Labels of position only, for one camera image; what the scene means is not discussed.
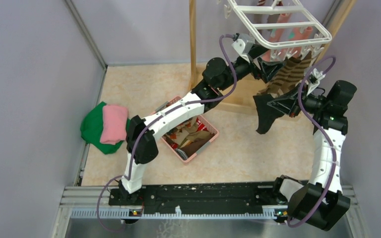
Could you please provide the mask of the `black sock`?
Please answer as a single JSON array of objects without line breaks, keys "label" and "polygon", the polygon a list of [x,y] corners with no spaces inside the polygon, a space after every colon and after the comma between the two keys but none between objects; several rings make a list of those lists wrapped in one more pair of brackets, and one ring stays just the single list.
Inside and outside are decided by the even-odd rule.
[{"label": "black sock", "polygon": [[255,95],[253,96],[253,99],[258,115],[258,128],[256,132],[258,134],[266,134],[275,120],[284,116],[284,114],[267,104],[273,100],[273,97],[270,94]]}]

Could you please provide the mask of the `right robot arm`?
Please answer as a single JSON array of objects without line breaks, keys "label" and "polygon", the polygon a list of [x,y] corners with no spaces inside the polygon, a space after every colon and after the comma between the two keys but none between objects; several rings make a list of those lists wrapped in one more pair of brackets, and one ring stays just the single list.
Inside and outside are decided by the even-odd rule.
[{"label": "right robot arm", "polygon": [[350,207],[350,199],[342,194],[339,171],[341,149],[348,133],[348,119],[344,114],[357,87],[338,80],[327,96],[308,94],[307,90],[304,86],[300,101],[296,88],[277,98],[267,96],[268,109],[294,117],[303,105],[315,121],[315,152],[309,181],[303,185],[282,175],[274,182],[271,198],[277,204],[287,202],[289,218],[300,221],[308,217],[307,224],[328,231]]}]

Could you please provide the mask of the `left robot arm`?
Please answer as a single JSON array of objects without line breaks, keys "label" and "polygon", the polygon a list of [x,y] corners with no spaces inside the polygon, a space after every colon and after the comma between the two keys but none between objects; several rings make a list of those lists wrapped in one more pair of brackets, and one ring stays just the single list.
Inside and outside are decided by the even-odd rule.
[{"label": "left robot arm", "polygon": [[245,76],[251,74],[255,79],[265,76],[260,56],[267,52],[267,48],[254,45],[234,62],[212,58],[202,72],[202,80],[185,96],[152,115],[134,116],[130,120],[126,137],[127,168],[119,182],[122,201],[127,205],[138,201],[146,165],[159,153],[157,141],[178,124],[215,108],[225,98],[221,92],[235,88]]}]

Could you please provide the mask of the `white clip hanger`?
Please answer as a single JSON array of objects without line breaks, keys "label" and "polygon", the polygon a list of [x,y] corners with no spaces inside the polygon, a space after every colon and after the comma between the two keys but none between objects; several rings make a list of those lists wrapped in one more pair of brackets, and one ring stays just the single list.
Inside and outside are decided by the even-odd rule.
[{"label": "white clip hanger", "polygon": [[[309,52],[315,58],[323,51],[325,44],[331,42],[331,33],[302,5],[299,0],[267,0],[264,6],[243,5],[235,0],[229,0],[224,5],[224,15],[228,18],[231,13],[235,13],[243,25],[248,30],[248,35],[253,36],[255,44],[261,45],[271,50],[270,59],[274,59],[280,54],[281,49],[287,49],[286,59],[292,57],[291,51],[301,47],[301,54],[298,58],[303,59]],[[254,20],[256,14],[282,14],[290,13],[291,17],[287,23],[262,23],[258,24]],[[313,27],[310,36],[305,40],[286,41],[285,39],[296,27]],[[279,42],[270,42],[270,32],[268,29],[286,29]]]}]

